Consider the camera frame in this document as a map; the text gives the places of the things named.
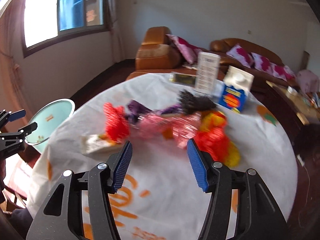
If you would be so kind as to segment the yellow plastic wrapper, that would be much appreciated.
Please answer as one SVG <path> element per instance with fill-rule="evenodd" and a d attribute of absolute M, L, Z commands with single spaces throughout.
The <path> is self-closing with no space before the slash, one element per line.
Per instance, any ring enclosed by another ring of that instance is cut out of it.
<path fill-rule="evenodd" d="M 206 111 L 202 113 L 201 118 L 203 118 L 205 115 L 207 115 L 210 112 L 212 111 Z M 227 157 L 227 160 L 223 164 L 225 164 L 228 167 L 236 167 L 240 163 L 240 159 L 241 159 L 240 152 L 237 146 L 235 145 L 235 143 L 231 141 L 229 146 L 229 156 Z"/>

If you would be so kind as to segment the red foam fruit net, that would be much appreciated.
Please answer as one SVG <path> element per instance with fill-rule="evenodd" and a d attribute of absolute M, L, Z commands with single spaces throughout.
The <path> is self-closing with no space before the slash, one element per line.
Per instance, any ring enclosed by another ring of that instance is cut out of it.
<path fill-rule="evenodd" d="M 125 109 L 123 106 L 114 107 L 112 103 L 106 102 L 103 105 L 106 116 L 105 132 L 107 136 L 117 143 L 123 142 L 129 135 L 129 123 L 125 119 Z"/>

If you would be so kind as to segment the pink plastic bag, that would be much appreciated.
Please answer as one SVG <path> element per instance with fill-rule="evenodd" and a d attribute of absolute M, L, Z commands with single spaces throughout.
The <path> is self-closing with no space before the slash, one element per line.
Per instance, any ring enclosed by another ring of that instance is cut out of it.
<path fill-rule="evenodd" d="M 130 126 L 130 132 L 132 137 L 144 140 L 162 136 L 165 140 L 174 140 L 179 148 L 186 148 L 200 124 L 201 115 L 197 112 L 191 115 L 148 113 L 141 115 L 137 123 Z"/>

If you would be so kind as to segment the purple snack wrapper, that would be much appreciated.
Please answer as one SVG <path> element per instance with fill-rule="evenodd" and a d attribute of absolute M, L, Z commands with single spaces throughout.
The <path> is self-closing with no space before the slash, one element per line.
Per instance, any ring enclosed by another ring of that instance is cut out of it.
<path fill-rule="evenodd" d="M 155 114 L 162 116 L 182 113 L 181 106 L 179 104 L 172 105 L 170 107 L 160 110 L 151 110 L 136 100 L 131 100 L 127 104 L 127 109 L 129 110 L 129 112 L 125 114 L 125 119 L 131 124 L 136 124 L 138 122 L 139 117 L 146 114 Z"/>

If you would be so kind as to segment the mint green trash bin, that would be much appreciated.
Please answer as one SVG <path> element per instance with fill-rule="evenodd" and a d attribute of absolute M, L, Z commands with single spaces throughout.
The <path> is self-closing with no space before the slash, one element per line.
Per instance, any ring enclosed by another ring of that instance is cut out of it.
<path fill-rule="evenodd" d="M 52 133 L 70 116 L 75 110 L 75 103 L 70 99 L 52 101 L 42 107 L 29 121 L 37 123 L 37 129 L 26 136 L 25 142 L 33 146 L 42 154 L 48 144 Z"/>

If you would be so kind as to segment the white snack packet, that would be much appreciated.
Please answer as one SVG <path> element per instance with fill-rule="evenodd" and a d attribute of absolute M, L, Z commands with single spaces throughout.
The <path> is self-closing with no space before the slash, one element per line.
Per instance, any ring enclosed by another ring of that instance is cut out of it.
<path fill-rule="evenodd" d="M 117 143 L 104 134 L 92 134 L 81 136 L 80 146 L 83 155 L 111 154 L 118 152 L 123 143 Z"/>

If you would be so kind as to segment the black foam fruit net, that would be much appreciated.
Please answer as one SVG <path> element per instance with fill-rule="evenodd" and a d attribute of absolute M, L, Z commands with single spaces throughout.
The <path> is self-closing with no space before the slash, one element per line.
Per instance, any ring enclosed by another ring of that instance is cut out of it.
<path fill-rule="evenodd" d="M 182 112 L 187 115 L 216 108 L 216 104 L 209 97 L 194 95 L 187 90 L 179 92 L 178 100 Z"/>

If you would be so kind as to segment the white power strip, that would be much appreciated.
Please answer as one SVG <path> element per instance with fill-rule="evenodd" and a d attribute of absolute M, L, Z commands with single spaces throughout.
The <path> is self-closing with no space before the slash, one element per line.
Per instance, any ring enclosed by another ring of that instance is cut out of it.
<path fill-rule="evenodd" d="M 305 161 L 302 159 L 302 157 L 299 154 L 297 155 L 297 160 L 299 161 L 299 163 L 302 167 L 305 166 Z"/>

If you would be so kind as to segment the tall white milk carton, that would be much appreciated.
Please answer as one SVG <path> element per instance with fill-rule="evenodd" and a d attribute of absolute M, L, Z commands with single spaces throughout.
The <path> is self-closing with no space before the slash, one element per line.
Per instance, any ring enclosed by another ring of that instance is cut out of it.
<path fill-rule="evenodd" d="M 195 91 L 202 94 L 212 94 L 220 68 L 219 55 L 200 52 L 196 72 Z"/>

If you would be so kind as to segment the pink white pillow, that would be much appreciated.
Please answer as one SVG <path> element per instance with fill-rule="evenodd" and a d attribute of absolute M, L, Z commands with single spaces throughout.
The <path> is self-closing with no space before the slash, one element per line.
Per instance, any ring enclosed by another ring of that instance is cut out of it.
<path fill-rule="evenodd" d="M 272 68 L 272 75 L 276 78 L 282 79 L 284 81 L 295 80 L 296 76 L 294 72 L 287 66 L 280 66 L 275 63 L 270 63 Z"/>
<path fill-rule="evenodd" d="M 240 44 L 236 44 L 231 50 L 227 51 L 226 55 L 236 59 L 243 66 L 251 68 L 254 63 L 253 57 Z"/>
<path fill-rule="evenodd" d="M 272 74 L 271 63 L 268 58 L 261 56 L 257 53 L 252 53 L 252 56 L 254 60 L 255 69 L 268 74 Z"/>

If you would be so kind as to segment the pink white pillow right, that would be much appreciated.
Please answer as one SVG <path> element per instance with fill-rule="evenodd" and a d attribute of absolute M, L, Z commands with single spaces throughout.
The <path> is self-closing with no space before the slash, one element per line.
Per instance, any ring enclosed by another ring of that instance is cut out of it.
<path fill-rule="evenodd" d="M 295 80 L 296 76 L 294 72 L 287 66 L 280 66 L 275 63 L 270 63 L 272 68 L 272 75 L 276 78 L 282 79 L 284 81 Z"/>

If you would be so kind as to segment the pink pillow on chaise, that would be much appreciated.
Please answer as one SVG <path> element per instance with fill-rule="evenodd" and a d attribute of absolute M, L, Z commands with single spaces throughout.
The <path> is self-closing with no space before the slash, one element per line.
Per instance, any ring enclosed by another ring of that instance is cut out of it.
<path fill-rule="evenodd" d="M 189 64 L 194 64 L 197 62 L 198 54 L 204 51 L 200 47 L 189 44 L 186 40 L 179 36 L 167 34 L 167 37 L 178 48 L 184 59 Z"/>

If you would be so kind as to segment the pink covered stool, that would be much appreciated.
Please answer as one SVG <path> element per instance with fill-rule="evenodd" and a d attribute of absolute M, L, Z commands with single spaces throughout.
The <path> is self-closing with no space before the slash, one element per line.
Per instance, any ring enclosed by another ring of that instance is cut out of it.
<path fill-rule="evenodd" d="M 319 91 L 319 77 L 308 69 L 299 71 L 296 80 L 304 93 Z"/>

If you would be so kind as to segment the brown leather back sofa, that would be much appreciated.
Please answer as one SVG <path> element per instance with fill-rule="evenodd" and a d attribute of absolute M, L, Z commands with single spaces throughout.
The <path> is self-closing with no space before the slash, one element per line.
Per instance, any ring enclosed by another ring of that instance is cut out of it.
<path fill-rule="evenodd" d="M 220 71 L 223 72 L 223 74 L 227 73 L 230 66 L 239 68 L 240 70 L 244 70 L 252 74 L 254 76 L 254 80 L 251 90 L 260 94 L 265 92 L 267 81 L 284 87 L 291 86 L 298 88 L 298 83 L 296 83 L 295 78 L 283 80 L 256 69 L 255 64 L 252 64 L 250 67 L 246 67 L 239 60 L 229 56 L 227 53 L 236 45 L 239 45 L 242 49 L 244 49 L 249 56 L 258 54 L 267 58 L 271 63 L 274 63 L 281 68 L 285 67 L 281 58 L 277 54 L 262 46 L 240 38 L 225 38 L 221 40 L 215 40 L 210 43 L 210 52 L 220 56 Z"/>

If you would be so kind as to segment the brown leather chaise sofa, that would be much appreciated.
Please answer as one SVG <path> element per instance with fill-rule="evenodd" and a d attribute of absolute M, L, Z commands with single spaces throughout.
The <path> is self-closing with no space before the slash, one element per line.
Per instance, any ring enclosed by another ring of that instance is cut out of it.
<path fill-rule="evenodd" d="M 152 27 L 147 30 L 136 53 L 135 71 L 128 76 L 128 80 L 149 73 L 196 74 L 197 62 L 189 64 L 167 34 L 172 35 L 167 27 Z"/>

